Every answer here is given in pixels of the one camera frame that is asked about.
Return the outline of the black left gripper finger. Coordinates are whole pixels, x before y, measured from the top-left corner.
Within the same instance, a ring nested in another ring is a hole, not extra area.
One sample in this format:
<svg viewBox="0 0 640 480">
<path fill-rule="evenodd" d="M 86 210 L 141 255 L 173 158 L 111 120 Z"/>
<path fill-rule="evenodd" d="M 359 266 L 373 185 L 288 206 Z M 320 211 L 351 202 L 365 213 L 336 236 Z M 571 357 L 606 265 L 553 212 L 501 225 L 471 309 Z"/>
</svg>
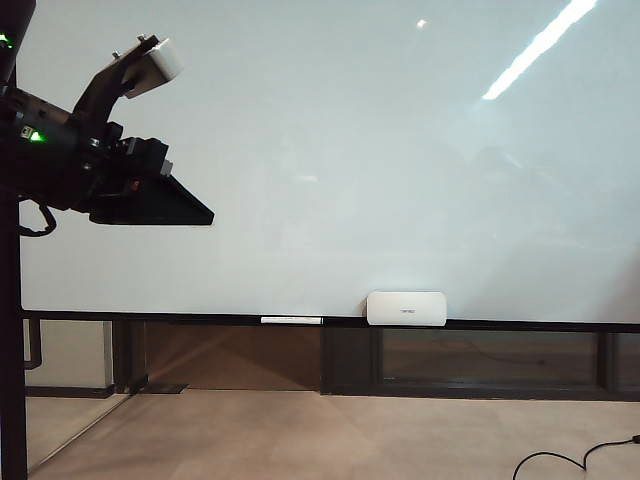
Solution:
<svg viewBox="0 0 640 480">
<path fill-rule="evenodd" d="M 215 213 L 175 177 L 134 179 L 122 193 L 94 197 L 89 220 L 121 226 L 210 226 Z"/>
</svg>

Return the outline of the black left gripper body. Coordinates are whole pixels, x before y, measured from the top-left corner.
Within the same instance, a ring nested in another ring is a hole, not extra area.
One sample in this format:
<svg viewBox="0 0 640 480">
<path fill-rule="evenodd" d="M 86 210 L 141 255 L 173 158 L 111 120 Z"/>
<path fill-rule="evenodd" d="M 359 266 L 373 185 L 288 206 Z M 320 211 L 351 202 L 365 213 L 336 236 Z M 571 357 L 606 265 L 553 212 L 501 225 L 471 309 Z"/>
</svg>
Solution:
<svg viewBox="0 0 640 480">
<path fill-rule="evenodd" d="M 131 200 L 148 183 L 171 175 L 167 144 L 153 137 L 122 138 L 122 131 L 121 125 L 110 122 L 101 146 L 72 156 L 57 189 L 59 210 L 93 213 Z"/>
</svg>

